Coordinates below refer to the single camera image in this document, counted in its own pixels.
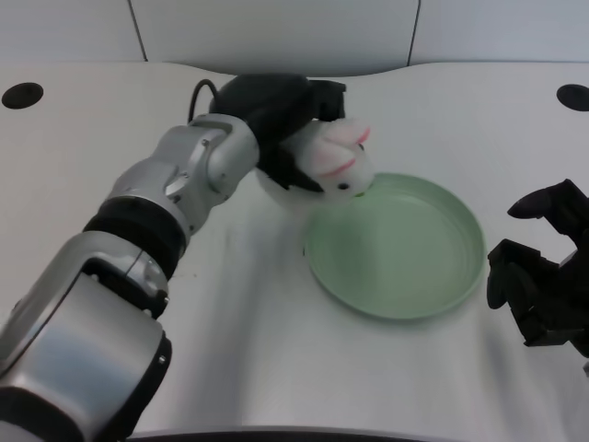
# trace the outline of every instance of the white table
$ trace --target white table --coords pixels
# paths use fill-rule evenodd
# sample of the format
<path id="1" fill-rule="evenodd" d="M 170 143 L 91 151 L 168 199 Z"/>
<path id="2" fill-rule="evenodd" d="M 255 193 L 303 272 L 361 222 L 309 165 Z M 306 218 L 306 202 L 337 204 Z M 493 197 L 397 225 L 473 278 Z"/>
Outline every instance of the white table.
<path id="1" fill-rule="evenodd" d="M 205 77 L 230 78 L 173 64 L 0 67 L 0 91 L 45 89 L 32 108 L 0 107 L 4 316 L 114 180 L 185 122 Z M 589 193 L 589 113 L 555 98 L 564 84 L 589 85 L 588 64 L 431 64 L 341 81 L 348 113 L 372 124 L 366 147 L 379 169 L 457 194 L 489 248 L 512 238 L 555 261 L 572 250 L 547 222 L 505 211 L 565 178 Z M 589 437 L 589 382 L 571 346 L 524 347 L 483 286 L 433 320 L 343 307 L 307 268 L 300 226 L 253 176 L 214 209 L 170 287 L 161 322 L 173 360 L 139 435 L 286 425 L 473 442 Z"/>

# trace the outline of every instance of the white plush toy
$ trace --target white plush toy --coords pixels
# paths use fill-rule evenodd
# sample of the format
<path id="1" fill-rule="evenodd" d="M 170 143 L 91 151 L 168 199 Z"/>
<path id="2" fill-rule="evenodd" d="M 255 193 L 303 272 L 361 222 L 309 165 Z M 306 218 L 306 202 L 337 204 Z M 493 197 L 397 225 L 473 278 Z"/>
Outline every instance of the white plush toy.
<path id="1" fill-rule="evenodd" d="M 375 177 L 362 146 L 369 134 L 370 128 L 355 119 L 312 121 L 280 148 L 292 156 L 297 173 L 310 179 L 313 190 L 276 179 L 290 176 L 291 170 L 257 169 L 260 185 L 278 204 L 297 213 L 307 213 L 318 204 L 348 201 L 365 192 Z"/>

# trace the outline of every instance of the green plate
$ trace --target green plate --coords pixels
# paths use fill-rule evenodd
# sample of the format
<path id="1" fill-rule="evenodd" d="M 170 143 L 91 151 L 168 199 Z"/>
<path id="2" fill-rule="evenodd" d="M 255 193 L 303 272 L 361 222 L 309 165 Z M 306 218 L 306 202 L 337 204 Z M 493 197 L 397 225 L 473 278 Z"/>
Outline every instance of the green plate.
<path id="1" fill-rule="evenodd" d="M 404 320 L 466 299 L 486 254 L 477 219 L 454 194 L 396 174 L 378 174 L 363 196 L 317 212 L 305 251 L 334 296 L 364 313 Z"/>

